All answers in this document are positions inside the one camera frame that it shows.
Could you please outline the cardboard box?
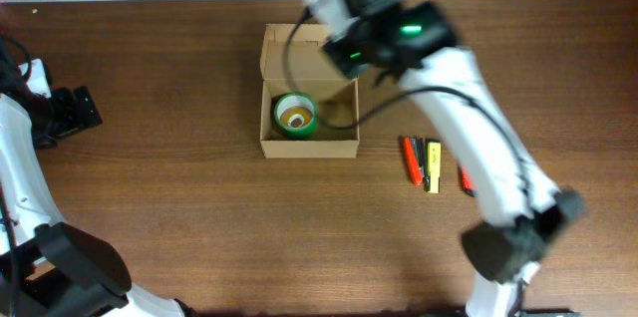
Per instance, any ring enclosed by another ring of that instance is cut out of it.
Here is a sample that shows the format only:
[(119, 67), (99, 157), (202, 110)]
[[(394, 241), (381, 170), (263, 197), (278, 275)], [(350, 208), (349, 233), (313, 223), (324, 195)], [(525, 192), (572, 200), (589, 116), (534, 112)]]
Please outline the cardboard box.
[(313, 136), (291, 140), (281, 134), (273, 116), (276, 102), (298, 92), (311, 97), (318, 117), (336, 126), (359, 118), (358, 82), (349, 80), (322, 51), (328, 37), (323, 25), (268, 24), (260, 57), (263, 80), (260, 143), (268, 159), (348, 159), (357, 155), (357, 128), (334, 131), (318, 123)]

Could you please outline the green tape roll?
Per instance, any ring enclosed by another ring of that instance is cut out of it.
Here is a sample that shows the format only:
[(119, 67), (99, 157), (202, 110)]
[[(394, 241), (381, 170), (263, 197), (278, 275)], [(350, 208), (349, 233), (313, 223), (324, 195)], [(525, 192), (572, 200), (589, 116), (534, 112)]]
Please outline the green tape roll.
[(310, 96), (293, 92), (282, 96), (275, 105), (274, 119), (281, 134), (291, 140), (313, 136), (318, 127), (318, 109)]

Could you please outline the small yellow tape roll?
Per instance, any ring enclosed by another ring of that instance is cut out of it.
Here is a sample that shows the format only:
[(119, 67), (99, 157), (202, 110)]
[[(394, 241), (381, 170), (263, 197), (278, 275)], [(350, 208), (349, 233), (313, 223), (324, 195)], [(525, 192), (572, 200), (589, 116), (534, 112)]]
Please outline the small yellow tape roll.
[(286, 129), (300, 130), (313, 121), (313, 113), (305, 107), (295, 106), (284, 110), (279, 116), (279, 122)]

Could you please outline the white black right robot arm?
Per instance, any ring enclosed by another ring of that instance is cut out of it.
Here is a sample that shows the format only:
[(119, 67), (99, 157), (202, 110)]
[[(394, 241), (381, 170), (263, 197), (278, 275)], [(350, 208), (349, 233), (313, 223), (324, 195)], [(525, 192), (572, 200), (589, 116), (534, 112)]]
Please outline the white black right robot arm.
[(461, 236), (476, 279), (466, 316), (520, 316), (550, 247), (585, 211), (518, 137), (443, 10), (431, 1), (306, 0), (328, 27), (324, 52), (347, 78), (368, 68), (392, 77), (469, 174), (482, 220)]

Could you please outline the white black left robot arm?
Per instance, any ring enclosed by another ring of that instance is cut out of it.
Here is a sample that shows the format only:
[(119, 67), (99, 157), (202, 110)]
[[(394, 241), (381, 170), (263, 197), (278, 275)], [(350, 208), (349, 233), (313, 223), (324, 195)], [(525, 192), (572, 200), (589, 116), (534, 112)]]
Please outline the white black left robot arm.
[(102, 119), (85, 86), (51, 89), (47, 66), (1, 38), (1, 313), (20, 317), (192, 316), (133, 283), (118, 251), (69, 224), (37, 159)]

